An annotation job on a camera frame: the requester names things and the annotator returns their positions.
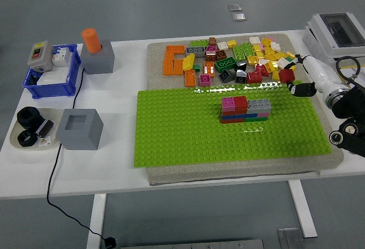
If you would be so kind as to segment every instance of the green lego baseplate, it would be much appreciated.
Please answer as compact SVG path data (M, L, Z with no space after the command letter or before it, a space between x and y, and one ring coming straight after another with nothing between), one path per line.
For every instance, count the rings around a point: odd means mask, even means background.
M223 97L269 99L268 120L221 124ZM309 98L286 84L222 85L140 91L135 167L300 157L331 153Z

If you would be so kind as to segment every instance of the beige plate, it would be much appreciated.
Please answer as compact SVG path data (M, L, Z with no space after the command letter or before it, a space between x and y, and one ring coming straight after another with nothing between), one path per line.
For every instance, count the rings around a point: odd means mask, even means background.
M18 123L18 121L16 121L9 138L10 143L13 147L23 150L44 150L50 148L55 142L58 141L56 139L56 131L58 129L59 122L61 121L62 118L62 112L54 108L38 108L38 110L43 118L51 120L53 122L53 127L51 128L48 134L49 136L51 136L51 142L48 145L45 145L40 148L39 147L40 139L38 139L38 141L32 146L28 147L21 146L18 142L18 135L24 130L24 128L20 125L20 123Z

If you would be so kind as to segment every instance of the gray cube block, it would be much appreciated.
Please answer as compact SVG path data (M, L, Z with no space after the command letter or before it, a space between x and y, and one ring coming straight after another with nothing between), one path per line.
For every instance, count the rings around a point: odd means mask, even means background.
M95 109L65 109L56 138L70 150L97 150L103 122Z
M100 40L102 50L90 53L84 44L81 50L81 62L87 74L110 74L114 70L114 51L109 40Z

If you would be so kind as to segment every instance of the orange cylinder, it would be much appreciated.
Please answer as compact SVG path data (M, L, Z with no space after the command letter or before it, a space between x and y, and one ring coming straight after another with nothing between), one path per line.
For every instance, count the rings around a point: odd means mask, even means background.
M81 33L88 52L94 54L102 50L98 35L94 28L86 28Z

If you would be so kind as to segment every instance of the orange lego brick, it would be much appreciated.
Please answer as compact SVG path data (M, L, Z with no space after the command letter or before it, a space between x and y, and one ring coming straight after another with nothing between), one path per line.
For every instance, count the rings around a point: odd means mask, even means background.
M182 59L175 59L173 61L173 73L174 75L184 75Z
M195 70L187 70L185 71L185 86L186 87L195 87Z
M164 60L163 74L165 76L173 75L173 60Z
M185 54L185 46L166 46L166 52L171 52L173 54Z
M167 59L173 60L173 58L174 58L174 54L172 52L165 53L165 60L167 60Z
M214 62L204 61L204 74L209 74L211 78L214 77Z

